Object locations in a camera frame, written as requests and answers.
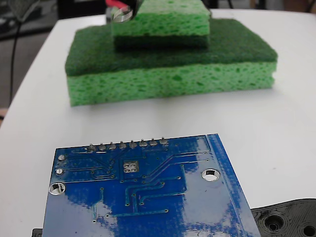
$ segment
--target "sponge stack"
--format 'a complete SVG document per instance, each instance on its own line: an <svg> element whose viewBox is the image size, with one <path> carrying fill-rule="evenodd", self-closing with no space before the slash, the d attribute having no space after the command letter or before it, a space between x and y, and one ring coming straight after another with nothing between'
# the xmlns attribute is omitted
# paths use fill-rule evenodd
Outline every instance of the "sponge stack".
<svg viewBox="0 0 316 237"><path fill-rule="evenodd" d="M258 35L236 20L211 19L201 1L145 0L133 21L79 30L66 73L76 106L270 88L276 65Z"/></svg>

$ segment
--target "black plastic part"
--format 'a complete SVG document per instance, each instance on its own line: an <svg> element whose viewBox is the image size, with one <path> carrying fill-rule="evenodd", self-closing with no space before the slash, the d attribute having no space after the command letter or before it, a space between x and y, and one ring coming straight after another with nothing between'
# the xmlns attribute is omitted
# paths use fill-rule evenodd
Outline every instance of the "black plastic part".
<svg viewBox="0 0 316 237"><path fill-rule="evenodd" d="M105 12L104 0L57 0L59 19L100 15Z"/></svg>
<svg viewBox="0 0 316 237"><path fill-rule="evenodd" d="M300 199L251 210L261 237L316 237L316 199ZM41 237L34 229L32 237Z"/></svg>
<svg viewBox="0 0 316 237"><path fill-rule="evenodd" d="M32 237L41 237L43 229L33 229Z"/></svg>

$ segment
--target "black cable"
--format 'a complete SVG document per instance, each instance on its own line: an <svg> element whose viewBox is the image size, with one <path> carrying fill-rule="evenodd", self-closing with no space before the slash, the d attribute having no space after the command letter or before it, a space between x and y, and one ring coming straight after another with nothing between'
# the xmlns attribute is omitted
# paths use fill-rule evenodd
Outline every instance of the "black cable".
<svg viewBox="0 0 316 237"><path fill-rule="evenodd" d="M12 55L11 55L11 71L10 71L10 99L9 104L11 104L13 100L13 77L14 77L14 59L15 59L15 50L16 50L16 44L18 42L19 33L21 29L22 23L18 21L18 29L16 30L15 37L14 37L14 43L13 43L13 49L12 49Z"/></svg>
<svg viewBox="0 0 316 237"><path fill-rule="evenodd" d="M307 7L305 12L311 12L316 0L311 1L310 5Z"/></svg>
<svg viewBox="0 0 316 237"><path fill-rule="evenodd" d="M228 1L228 4L229 4L229 7L230 7L231 9L233 9L234 6L233 6L233 4L232 4L232 0L227 0L227 1Z"/></svg>

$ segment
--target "green sponge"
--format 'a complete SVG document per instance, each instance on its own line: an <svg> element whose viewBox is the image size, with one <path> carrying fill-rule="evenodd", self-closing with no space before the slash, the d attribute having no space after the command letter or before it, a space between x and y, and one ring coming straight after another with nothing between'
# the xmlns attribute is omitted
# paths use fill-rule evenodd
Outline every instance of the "green sponge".
<svg viewBox="0 0 316 237"><path fill-rule="evenodd" d="M232 19L212 19L208 49L117 53L111 26L76 33L66 62L72 106L270 88L277 54Z"/></svg>
<svg viewBox="0 0 316 237"><path fill-rule="evenodd" d="M134 20L112 24L115 46L207 47L209 18L200 0L145 0Z"/></svg>

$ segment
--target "dark green scouring pad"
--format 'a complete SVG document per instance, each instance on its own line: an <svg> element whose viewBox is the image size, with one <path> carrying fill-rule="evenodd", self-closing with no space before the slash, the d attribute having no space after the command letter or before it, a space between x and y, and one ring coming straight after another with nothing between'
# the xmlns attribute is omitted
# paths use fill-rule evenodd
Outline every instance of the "dark green scouring pad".
<svg viewBox="0 0 316 237"><path fill-rule="evenodd" d="M212 19L208 49L115 52L111 26L76 33L67 62L72 106L270 88L277 54L233 19Z"/></svg>
<svg viewBox="0 0 316 237"><path fill-rule="evenodd" d="M134 20L112 24L116 49L209 45L209 18L202 1L145 0Z"/></svg>

